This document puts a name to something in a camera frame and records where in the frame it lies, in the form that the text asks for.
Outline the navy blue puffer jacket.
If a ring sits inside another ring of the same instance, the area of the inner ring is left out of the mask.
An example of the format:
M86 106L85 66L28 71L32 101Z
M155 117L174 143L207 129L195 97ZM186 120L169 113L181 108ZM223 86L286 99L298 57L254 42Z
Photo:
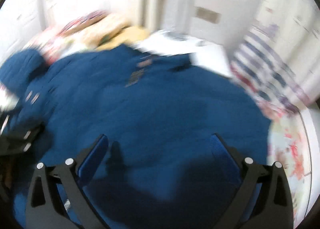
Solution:
M43 123L45 132L14 184L15 217L36 163L76 157L99 135L111 149L84 188L111 228L206 228L238 188L210 143L214 133L260 164L270 121L237 85L193 66L188 55L152 57L125 45L48 65L36 50L11 56L1 83L20 100L5 132Z

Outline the floral bed quilt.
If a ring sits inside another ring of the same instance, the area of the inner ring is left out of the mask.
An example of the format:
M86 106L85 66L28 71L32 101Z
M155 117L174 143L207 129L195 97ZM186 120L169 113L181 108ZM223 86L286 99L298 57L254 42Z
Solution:
M61 30L57 27L47 28L34 35L25 45L9 46L7 52L1 57L1 62L16 52L30 48L40 51L48 63L54 63L74 53L99 52L97 47L90 48L81 42L81 31L67 37L57 35L59 31ZM308 139L307 123L311 120L311 116L306 110L287 115L282 111L272 113L267 109L266 103L259 102L258 106L272 121L268 130L267 163L280 161L283 164L293 201L293 222L294 226L298 227L310 212L317 197L312 189L311 179L311 151L315 147Z

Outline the peach patterned pillow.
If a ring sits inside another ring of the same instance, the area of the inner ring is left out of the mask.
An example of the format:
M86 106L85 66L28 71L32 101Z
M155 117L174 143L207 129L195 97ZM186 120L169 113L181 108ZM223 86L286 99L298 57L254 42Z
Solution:
M80 40L87 47L98 47L115 37L122 29L130 27L130 25L131 23L126 19L107 20L107 18L104 18L82 30Z

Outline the embroidered patterned pillow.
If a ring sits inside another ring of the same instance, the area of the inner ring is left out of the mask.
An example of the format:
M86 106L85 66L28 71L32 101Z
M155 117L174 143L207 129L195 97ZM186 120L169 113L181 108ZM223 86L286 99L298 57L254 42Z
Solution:
M109 15L109 11L106 10L98 10L89 13L83 17L80 17L76 20L69 22L66 26L64 26L61 31L57 35L62 37L67 37L69 35L75 34L97 22L103 20Z

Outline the sailboat print curtain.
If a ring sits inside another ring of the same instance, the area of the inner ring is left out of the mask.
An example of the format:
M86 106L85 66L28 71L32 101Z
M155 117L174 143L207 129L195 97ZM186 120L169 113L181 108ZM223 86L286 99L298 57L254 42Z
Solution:
M319 98L319 7L315 0L262 0L231 61L234 81L269 119Z

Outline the yellow pillow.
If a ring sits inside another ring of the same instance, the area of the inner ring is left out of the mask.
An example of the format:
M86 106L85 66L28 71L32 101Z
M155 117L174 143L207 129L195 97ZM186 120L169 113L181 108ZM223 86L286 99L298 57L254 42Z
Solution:
M150 32L142 27L130 26L124 28L115 37L97 47L98 51L112 50L119 45L132 45L139 41L145 40L150 36Z

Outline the white nightstand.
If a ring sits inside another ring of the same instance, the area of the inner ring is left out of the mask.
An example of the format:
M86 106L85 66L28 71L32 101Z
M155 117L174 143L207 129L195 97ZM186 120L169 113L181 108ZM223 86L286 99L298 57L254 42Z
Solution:
M167 57L188 54L194 66L202 67L225 78L232 77L224 47L190 35L179 37L160 30L135 43L133 48L144 53Z

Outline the wall switch socket panel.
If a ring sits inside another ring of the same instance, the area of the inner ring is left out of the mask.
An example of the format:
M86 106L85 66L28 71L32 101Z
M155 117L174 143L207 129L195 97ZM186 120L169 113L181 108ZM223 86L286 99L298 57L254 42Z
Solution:
M221 14L215 11L211 11L207 8L197 7L196 17L212 24L218 24L221 19Z

